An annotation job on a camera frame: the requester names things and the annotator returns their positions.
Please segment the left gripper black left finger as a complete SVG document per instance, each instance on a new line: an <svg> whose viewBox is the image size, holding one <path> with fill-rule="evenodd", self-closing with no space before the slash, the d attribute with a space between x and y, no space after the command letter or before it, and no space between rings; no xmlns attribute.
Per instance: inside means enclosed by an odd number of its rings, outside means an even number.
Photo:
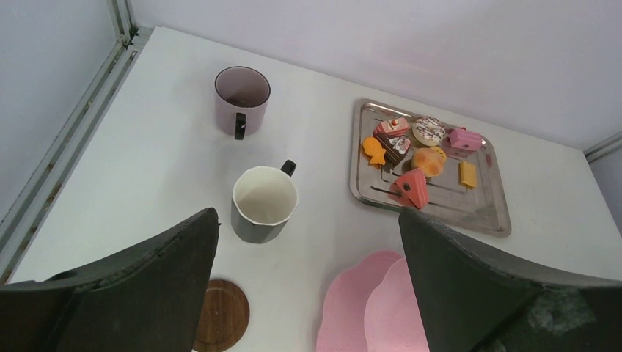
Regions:
<svg viewBox="0 0 622 352"><path fill-rule="evenodd" d="M190 351L219 240L206 208L45 281L1 286L3 351Z"/></svg>

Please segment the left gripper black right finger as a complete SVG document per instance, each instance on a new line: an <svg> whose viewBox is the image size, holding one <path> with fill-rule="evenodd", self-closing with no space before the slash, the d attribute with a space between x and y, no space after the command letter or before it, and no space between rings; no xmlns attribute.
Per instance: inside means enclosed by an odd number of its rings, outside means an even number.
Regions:
<svg viewBox="0 0 622 352"><path fill-rule="evenodd" d="M517 257L403 208L403 249L432 351L619 351L621 282Z"/></svg>

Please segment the pink three-tier cake stand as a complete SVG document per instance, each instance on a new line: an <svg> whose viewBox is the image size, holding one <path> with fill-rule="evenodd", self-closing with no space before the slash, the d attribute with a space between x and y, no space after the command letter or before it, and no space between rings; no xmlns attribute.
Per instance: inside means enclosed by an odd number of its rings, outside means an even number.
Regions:
<svg viewBox="0 0 622 352"><path fill-rule="evenodd" d="M323 303L317 351L428 351L404 256L380 251L342 272Z"/></svg>

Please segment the red layered cake slice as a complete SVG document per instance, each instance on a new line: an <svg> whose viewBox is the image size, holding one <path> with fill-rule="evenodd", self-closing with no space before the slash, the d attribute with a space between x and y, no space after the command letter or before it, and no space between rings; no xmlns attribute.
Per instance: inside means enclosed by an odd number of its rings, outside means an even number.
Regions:
<svg viewBox="0 0 622 352"><path fill-rule="evenodd" d="M391 185L391 191L397 194L395 199L401 205L418 210L430 202L427 181L421 169L410 170L398 177Z"/></svg>

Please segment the rectangular yellow biscuit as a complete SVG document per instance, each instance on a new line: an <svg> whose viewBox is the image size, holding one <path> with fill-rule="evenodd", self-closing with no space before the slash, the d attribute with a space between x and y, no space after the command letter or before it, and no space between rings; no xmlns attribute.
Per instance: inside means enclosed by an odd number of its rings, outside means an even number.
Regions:
<svg viewBox="0 0 622 352"><path fill-rule="evenodd" d="M467 161L461 161L459 168L459 183L467 188L474 189L478 185L477 167Z"/></svg>

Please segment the round golden bread bun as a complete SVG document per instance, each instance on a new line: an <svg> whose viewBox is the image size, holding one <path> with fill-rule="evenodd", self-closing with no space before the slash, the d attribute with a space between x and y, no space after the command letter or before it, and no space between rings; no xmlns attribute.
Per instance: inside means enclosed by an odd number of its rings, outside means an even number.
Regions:
<svg viewBox="0 0 622 352"><path fill-rule="evenodd" d="M443 173L445 163L442 163L439 154L431 147L418 148L411 159L411 167L421 169L426 178L436 177Z"/></svg>

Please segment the pink square cake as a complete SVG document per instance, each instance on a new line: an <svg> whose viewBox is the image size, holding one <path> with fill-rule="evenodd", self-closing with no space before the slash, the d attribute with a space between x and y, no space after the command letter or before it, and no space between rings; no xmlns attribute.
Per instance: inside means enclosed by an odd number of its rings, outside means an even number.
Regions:
<svg viewBox="0 0 622 352"><path fill-rule="evenodd" d="M474 152L479 150L485 141L479 133L466 128L454 128L449 133L449 143L453 148Z"/></svg>

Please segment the white donut with chocolate drizzle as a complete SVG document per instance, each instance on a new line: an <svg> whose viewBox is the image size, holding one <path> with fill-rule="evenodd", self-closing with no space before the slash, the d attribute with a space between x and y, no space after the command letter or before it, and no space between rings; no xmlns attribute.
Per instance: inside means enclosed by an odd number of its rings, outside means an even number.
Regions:
<svg viewBox="0 0 622 352"><path fill-rule="evenodd" d="M442 142L446 135L445 126L435 117L419 117L412 124L414 138L426 147L434 147Z"/></svg>

